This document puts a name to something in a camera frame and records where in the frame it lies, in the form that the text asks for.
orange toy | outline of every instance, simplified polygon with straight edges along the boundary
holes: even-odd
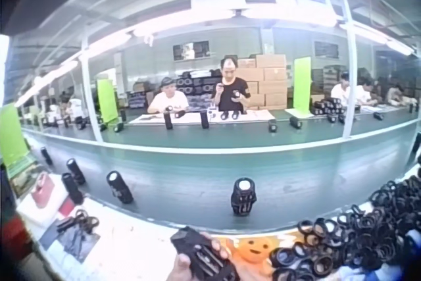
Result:
[[[271,276],[274,271],[267,259],[269,253],[278,247],[279,242],[276,236],[241,238],[236,247],[232,240],[225,240],[234,262],[245,263],[263,276]]]

stacked cardboard boxes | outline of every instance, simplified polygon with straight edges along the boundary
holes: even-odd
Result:
[[[237,76],[249,85],[250,109],[287,108],[287,70],[285,55],[257,55],[239,59]]]

flashlight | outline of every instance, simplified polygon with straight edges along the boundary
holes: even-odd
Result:
[[[127,116],[126,116],[125,110],[120,110],[120,116],[121,116],[121,121],[123,121],[123,122],[127,121]]]
[[[384,115],[379,112],[373,113],[374,118],[378,119],[379,121],[382,121],[384,119]]]
[[[334,115],[328,115],[328,121],[330,123],[336,123],[336,116],[334,116]]]
[[[168,111],[164,112],[165,127],[167,130],[172,130],[171,116]]]
[[[208,112],[207,111],[200,112],[200,121],[201,121],[201,124],[202,124],[202,128],[204,128],[204,129],[209,128]]]
[[[303,126],[303,123],[295,116],[289,118],[289,123],[298,130]]]
[[[190,270],[194,280],[239,281],[235,267],[223,259],[212,247],[210,239],[186,226],[171,236],[177,253],[190,258]]]
[[[186,114],[186,112],[184,110],[181,110],[181,111],[176,112],[176,114],[174,116],[176,118],[182,118],[185,114]]]
[[[75,205],[81,205],[84,202],[84,196],[79,191],[72,175],[68,172],[65,172],[61,176],[61,181],[63,182],[64,187],[66,188],[72,202]]]
[[[276,125],[276,120],[269,120],[269,132],[276,133],[278,131],[278,125]]]
[[[337,119],[340,123],[345,124],[345,115],[338,115]]]
[[[255,183],[250,178],[240,178],[234,183],[231,206],[235,215],[247,216],[257,201]]]
[[[117,123],[117,125],[114,127],[114,132],[116,133],[120,133],[121,131],[123,131],[124,129],[124,123],[123,122],[119,122]]]
[[[239,111],[238,111],[238,110],[235,110],[235,111],[232,113],[232,119],[233,119],[233,120],[237,120],[237,119],[238,119],[238,116],[239,116]]]
[[[84,174],[82,173],[78,164],[73,158],[67,161],[66,166],[67,169],[73,174],[74,180],[79,186],[86,182]]]
[[[43,155],[47,165],[51,166],[53,164],[53,161],[51,160],[51,157],[48,154],[48,151],[45,147],[41,147],[41,154]]]
[[[122,203],[129,204],[133,201],[132,193],[118,171],[107,174],[107,183],[112,190],[112,195]]]
[[[221,120],[225,121],[228,118],[229,112],[228,111],[224,111],[221,114]]]

green partition board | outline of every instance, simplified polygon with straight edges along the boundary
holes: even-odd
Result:
[[[294,60],[293,107],[302,115],[310,113],[311,58]]]
[[[98,80],[98,100],[104,123],[116,120],[118,118],[118,111],[111,80]]]
[[[6,167],[29,153],[20,129],[18,111],[12,103],[0,108],[0,153]]]

black t-shirt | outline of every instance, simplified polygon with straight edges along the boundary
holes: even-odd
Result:
[[[249,86],[244,79],[236,78],[230,85],[224,85],[224,91],[219,102],[219,111],[243,111],[241,102],[233,102],[234,91],[239,91],[247,99],[250,98]],[[216,95],[216,85],[213,87],[212,98]]]

